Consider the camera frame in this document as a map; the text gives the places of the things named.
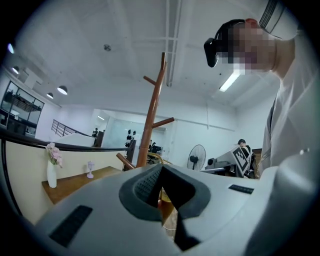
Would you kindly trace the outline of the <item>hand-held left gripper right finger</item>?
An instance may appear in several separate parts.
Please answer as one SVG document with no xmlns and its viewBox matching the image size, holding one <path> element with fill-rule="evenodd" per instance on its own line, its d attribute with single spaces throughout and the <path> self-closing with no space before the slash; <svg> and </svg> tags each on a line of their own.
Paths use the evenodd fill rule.
<svg viewBox="0 0 320 256">
<path fill-rule="evenodd" d="M 184 221 L 200 216 L 211 199 L 211 192 L 203 182 L 168 165 L 162 167 L 161 176 L 162 187 L 177 210 L 174 242 L 186 251 L 200 241 L 186 231 Z"/>
</svg>

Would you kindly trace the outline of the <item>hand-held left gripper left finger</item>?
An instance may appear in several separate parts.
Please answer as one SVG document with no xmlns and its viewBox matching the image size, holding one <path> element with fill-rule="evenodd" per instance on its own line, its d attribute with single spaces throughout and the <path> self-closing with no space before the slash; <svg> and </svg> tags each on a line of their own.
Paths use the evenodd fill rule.
<svg viewBox="0 0 320 256">
<path fill-rule="evenodd" d="M 162 214 L 158 209 L 162 189 L 160 179 L 162 167 L 162 164 L 151 166 L 148 170 L 128 179 L 119 190 L 121 204 L 137 219 L 162 221 Z"/>
</svg>

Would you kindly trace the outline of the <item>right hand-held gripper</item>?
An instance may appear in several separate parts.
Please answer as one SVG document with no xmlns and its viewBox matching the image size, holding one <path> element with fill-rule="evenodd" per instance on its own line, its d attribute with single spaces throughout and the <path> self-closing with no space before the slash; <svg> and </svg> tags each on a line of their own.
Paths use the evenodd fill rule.
<svg viewBox="0 0 320 256">
<path fill-rule="evenodd" d="M 236 145 L 217 158 L 210 158 L 204 168 L 206 173 L 230 177 L 244 177 L 250 162 L 241 147 Z"/>
</svg>

